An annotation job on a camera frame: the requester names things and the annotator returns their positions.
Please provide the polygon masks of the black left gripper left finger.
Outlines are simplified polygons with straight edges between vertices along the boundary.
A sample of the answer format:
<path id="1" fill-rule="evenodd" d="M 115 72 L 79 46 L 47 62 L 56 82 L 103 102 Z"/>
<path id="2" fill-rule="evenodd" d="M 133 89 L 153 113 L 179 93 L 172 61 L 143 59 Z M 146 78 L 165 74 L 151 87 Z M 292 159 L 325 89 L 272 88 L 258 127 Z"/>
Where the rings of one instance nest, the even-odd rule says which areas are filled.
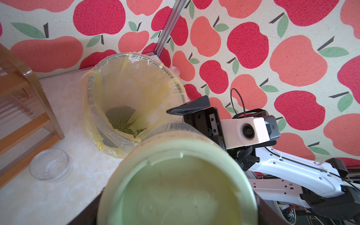
<path id="1" fill-rule="evenodd" d="M 103 191 L 67 225 L 96 225 L 97 214 Z"/>

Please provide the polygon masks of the clear jar with mung beans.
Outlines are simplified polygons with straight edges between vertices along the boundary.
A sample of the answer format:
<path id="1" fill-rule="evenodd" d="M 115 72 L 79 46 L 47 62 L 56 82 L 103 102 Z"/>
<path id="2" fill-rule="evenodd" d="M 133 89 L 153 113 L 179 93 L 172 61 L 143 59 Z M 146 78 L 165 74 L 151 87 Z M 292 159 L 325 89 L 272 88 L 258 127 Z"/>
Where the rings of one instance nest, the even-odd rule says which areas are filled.
<path id="1" fill-rule="evenodd" d="M 31 175 L 44 182 L 62 182 L 71 175 L 72 171 L 71 157 L 61 149 L 42 151 L 30 163 Z"/>

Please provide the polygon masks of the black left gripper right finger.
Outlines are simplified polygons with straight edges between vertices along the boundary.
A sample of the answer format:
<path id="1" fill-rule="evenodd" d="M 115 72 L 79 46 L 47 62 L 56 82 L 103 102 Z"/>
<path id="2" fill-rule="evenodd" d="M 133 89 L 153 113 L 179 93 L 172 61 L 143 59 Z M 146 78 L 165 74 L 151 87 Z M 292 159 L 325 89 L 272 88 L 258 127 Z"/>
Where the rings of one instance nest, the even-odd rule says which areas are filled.
<path id="1" fill-rule="evenodd" d="M 259 225 L 286 225 L 287 222 L 280 216 L 276 210 L 274 202 L 263 200 L 258 194 L 255 194 L 258 207 Z"/>

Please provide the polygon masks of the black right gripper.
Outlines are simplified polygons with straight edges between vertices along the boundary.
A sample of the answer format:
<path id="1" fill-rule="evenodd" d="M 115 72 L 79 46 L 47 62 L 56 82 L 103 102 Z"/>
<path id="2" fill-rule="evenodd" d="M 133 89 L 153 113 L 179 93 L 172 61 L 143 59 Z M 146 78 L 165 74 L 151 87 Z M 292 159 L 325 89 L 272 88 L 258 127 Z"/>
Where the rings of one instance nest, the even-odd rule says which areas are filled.
<path id="1" fill-rule="evenodd" d="M 200 133 L 227 150 L 217 108 L 210 107 L 208 96 L 202 96 L 178 107 L 168 109 L 167 114 L 184 115 L 184 121 Z"/>

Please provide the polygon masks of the clear plastic jar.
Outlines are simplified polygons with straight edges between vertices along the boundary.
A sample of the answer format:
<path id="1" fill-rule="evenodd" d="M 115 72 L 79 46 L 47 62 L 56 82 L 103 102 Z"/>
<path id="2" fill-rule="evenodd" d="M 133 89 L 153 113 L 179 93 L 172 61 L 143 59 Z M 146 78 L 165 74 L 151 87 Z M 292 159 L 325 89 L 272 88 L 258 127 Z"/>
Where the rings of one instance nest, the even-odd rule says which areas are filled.
<path id="1" fill-rule="evenodd" d="M 171 66 L 170 69 L 176 76 L 180 76 L 180 71 L 177 69 L 177 67 Z"/>

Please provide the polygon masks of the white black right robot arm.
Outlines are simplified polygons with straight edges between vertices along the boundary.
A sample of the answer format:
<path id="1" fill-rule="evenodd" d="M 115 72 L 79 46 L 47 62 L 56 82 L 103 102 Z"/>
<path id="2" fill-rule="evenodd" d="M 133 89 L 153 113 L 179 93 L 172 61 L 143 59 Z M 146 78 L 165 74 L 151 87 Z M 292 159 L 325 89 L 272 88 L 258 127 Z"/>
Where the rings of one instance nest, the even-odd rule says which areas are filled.
<path id="1" fill-rule="evenodd" d="M 271 179 L 250 180 L 263 200 L 297 204 L 310 216 L 359 221 L 360 186 L 346 180 L 344 162 L 331 158 L 320 163 L 274 149 L 281 134 L 276 118 L 267 111 L 254 109 L 221 119 L 208 96 L 203 96 L 167 113 L 182 116 L 243 171 L 271 175 Z"/>

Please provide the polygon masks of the pale green jar lid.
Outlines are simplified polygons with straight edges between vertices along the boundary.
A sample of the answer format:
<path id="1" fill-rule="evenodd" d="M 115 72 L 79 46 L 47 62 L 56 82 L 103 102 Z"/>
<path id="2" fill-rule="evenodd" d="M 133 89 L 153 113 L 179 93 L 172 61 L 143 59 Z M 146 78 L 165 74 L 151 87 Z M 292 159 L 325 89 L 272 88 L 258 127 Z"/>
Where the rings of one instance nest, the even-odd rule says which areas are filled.
<path id="1" fill-rule="evenodd" d="M 152 136 L 110 177 L 99 225 L 256 225 L 258 208 L 240 166 L 189 131 Z"/>

